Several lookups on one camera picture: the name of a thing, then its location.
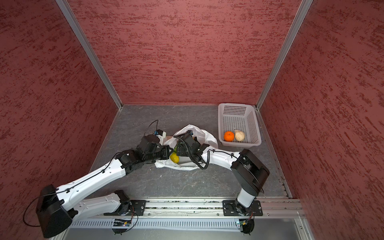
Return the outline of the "yellow toy lemon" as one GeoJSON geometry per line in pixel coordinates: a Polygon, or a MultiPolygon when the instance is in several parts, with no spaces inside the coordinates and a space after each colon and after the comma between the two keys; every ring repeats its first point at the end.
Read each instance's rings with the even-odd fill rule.
{"type": "Polygon", "coordinates": [[[170,159],[175,164],[178,164],[180,161],[180,158],[179,158],[179,156],[177,156],[176,152],[172,152],[172,154],[170,155],[170,159]]]}

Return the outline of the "orange toy fruit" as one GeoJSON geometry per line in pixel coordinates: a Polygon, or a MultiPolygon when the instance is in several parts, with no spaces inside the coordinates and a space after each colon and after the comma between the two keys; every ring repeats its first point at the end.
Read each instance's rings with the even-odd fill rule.
{"type": "Polygon", "coordinates": [[[224,133],[224,141],[232,142],[235,139],[235,134],[231,131],[227,131],[224,133]]]}

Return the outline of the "white perforated plastic basket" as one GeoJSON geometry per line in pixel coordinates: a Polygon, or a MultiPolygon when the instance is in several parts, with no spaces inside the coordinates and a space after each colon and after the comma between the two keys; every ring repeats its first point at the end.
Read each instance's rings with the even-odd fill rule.
{"type": "Polygon", "coordinates": [[[255,108],[251,105],[222,103],[218,105],[219,140],[224,146],[250,148],[261,145],[262,138],[255,108]],[[245,133],[243,141],[225,141],[226,132],[245,133]]]}

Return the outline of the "beige toy fruit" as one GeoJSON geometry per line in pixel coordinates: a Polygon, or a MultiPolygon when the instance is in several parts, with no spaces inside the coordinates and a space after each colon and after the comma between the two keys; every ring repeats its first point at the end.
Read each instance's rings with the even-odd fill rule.
{"type": "Polygon", "coordinates": [[[246,135],[243,131],[240,131],[240,130],[235,130],[235,139],[236,141],[238,142],[242,142],[244,141],[246,138],[246,135]]]}

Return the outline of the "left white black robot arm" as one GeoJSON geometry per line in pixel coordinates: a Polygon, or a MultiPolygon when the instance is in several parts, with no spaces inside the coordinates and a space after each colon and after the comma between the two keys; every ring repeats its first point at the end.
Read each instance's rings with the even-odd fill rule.
{"type": "Polygon", "coordinates": [[[97,215],[133,218],[137,212],[123,190],[93,199],[89,195],[145,164],[167,160],[173,151],[170,146],[163,146],[157,136],[147,135],[135,149],[115,154],[95,171],[59,187],[48,185],[43,188],[36,214],[44,238],[55,237],[73,222],[97,215]]]}

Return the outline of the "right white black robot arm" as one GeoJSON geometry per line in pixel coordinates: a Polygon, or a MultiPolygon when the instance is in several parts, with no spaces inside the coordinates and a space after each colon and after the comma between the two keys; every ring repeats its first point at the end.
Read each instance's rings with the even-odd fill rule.
{"type": "Polygon", "coordinates": [[[270,175],[269,169],[248,149],[240,152],[228,152],[201,144],[192,132],[174,136],[178,140],[176,145],[179,157],[188,157],[201,170],[210,165],[217,165],[232,171],[241,186],[235,200],[235,208],[239,215],[249,216],[251,205],[259,193],[263,193],[263,186],[270,175]]]}

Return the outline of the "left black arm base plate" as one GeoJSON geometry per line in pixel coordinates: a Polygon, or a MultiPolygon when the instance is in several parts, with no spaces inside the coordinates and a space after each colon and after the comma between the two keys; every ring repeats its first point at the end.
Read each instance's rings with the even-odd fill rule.
{"type": "Polygon", "coordinates": [[[104,213],[104,216],[134,216],[135,214],[140,216],[143,216],[145,207],[146,207],[146,200],[130,200],[130,201],[124,201],[120,204],[120,206],[112,213],[104,213]]]}

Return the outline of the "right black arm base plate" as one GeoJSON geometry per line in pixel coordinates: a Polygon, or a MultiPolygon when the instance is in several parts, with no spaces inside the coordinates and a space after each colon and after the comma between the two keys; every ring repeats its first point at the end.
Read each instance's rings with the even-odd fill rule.
{"type": "Polygon", "coordinates": [[[263,216],[261,202],[257,200],[254,200],[252,204],[247,208],[241,205],[237,200],[224,200],[222,201],[222,204],[223,204],[224,216],[226,217],[228,216],[243,216],[243,217],[263,216]]]}

